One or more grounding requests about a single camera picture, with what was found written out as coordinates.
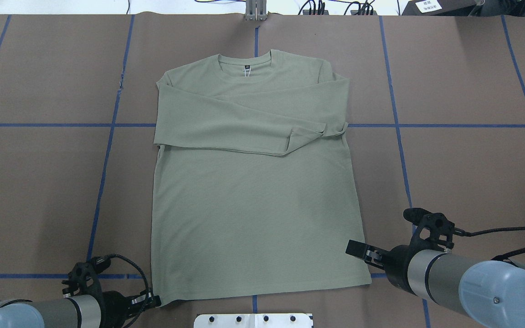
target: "robotic arm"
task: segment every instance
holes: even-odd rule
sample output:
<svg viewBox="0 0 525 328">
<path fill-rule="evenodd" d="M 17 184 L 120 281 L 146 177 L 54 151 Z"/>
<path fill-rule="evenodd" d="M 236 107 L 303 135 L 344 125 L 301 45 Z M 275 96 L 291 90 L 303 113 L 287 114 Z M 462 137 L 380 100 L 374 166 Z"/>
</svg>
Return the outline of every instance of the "robotic arm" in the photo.
<svg viewBox="0 0 525 328">
<path fill-rule="evenodd" d="M 525 328 L 524 263 L 453 255 L 453 235 L 467 232 L 456 229 L 442 213 L 409 208 L 404 218 L 417 226 L 409 245 L 385 251 L 349 241 L 346 253 L 385 270 L 392 285 L 486 327 Z M 426 239 L 421 238 L 423 229 L 430 231 Z"/>
<path fill-rule="evenodd" d="M 143 278 L 145 289 L 139 295 L 125 297 L 116 291 L 102 292 L 98 274 L 106 270 L 111 259 L 119 258 L 134 266 Z M 63 299 L 30 302 L 25 299 L 0 301 L 0 328 L 121 328 L 161 300 L 149 287 L 143 271 L 133 261 L 118 254 L 77 263 L 62 282 Z"/>
</svg>

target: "light blue joint cover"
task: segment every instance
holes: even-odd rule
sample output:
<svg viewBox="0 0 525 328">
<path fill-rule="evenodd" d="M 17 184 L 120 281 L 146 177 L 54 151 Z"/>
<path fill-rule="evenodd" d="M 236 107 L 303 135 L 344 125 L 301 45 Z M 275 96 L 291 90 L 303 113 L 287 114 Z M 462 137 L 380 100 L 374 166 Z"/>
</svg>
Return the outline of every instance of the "light blue joint cover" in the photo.
<svg viewBox="0 0 525 328">
<path fill-rule="evenodd" d="M 10 304 L 0 307 L 0 328 L 44 328 L 44 319 L 31 305 Z"/>
<path fill-rule="evenodd" d="M 475 264 L 459 283 L 461 305 L 489 328 L 525 328 L 525 270 L 501 261 Z"/>
</svg>

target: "green t-shirt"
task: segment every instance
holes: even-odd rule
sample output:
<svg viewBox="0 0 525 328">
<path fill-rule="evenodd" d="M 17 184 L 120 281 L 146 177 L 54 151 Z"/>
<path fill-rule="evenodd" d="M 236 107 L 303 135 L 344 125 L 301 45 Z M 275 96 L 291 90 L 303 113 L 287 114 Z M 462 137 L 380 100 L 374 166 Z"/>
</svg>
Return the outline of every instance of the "green t-shirt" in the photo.
<svg viewBox="0 0 525 328">
<path fill-rule="evenodd" d="M 345 139 L 349 80 L 271 50 L 211 56 L 160 81 L 151 235 L 167 304 L 369 284 Z"/>
</svg>

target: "white bracket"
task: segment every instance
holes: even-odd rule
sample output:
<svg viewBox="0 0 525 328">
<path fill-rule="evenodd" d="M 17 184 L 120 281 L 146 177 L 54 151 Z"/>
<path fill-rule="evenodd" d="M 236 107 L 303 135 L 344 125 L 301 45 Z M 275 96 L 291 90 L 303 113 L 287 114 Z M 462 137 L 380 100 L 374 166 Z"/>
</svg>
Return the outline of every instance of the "white bracket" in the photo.
<svg viewBox="0 0 525 328">
<path fill-rule="evenodd" d="M 307 313 L 252 313 L 199 315 L 194 328 L 313 328 L 313 315 Z"/>
<path fill-rule="evenodd" d="M 246 14 L 248 21 L 267 20 L 267 0 L 246 0 Z"/>
</svg>

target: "white mounting plate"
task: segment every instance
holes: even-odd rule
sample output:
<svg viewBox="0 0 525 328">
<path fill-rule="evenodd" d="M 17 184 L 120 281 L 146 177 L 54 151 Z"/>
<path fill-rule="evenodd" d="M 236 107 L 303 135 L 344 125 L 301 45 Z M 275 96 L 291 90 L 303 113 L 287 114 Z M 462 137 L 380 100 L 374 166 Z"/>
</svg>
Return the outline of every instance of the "white mounting plate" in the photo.
<svg viewBox="0 0 525 328">
<path fill-rule="evenodd" d="M 194 328 L 313 328 L 312 318 L 313 315 L 306 313 L 199 315 L 194 320 Z"/>
</svg>

